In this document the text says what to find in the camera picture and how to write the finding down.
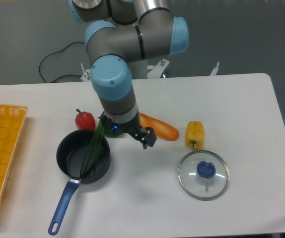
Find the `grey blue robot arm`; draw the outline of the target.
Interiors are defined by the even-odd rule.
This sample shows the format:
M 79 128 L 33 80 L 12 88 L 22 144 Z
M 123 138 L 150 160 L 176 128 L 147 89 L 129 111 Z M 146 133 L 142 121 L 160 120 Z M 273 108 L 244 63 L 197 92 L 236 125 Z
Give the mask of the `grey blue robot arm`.
M 101 123 L 144 148 L 153 146 L 153 129 L 140 123 L 129 64 L 186 51 L 186 20 L 173 16 L 165 0 L 71 0 L 69 5 L 76 21 L 88 24 L 85 50 L 104 109 Z

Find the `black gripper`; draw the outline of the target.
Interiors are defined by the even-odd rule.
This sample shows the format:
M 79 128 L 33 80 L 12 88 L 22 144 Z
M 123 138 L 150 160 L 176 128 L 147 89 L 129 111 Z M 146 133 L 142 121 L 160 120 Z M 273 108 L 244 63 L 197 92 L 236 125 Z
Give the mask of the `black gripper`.
M 141 142 L 143 149 L 153 147 L 156 142 L 156 135 L 152 127 L 142 128 L 140 125 L 139 113 L 125 123 L 115 122 L 103 112 L 99 117 L 104 126 L 112 128 L 116 137 L 122 134 L 129 134 L 133 139 Z

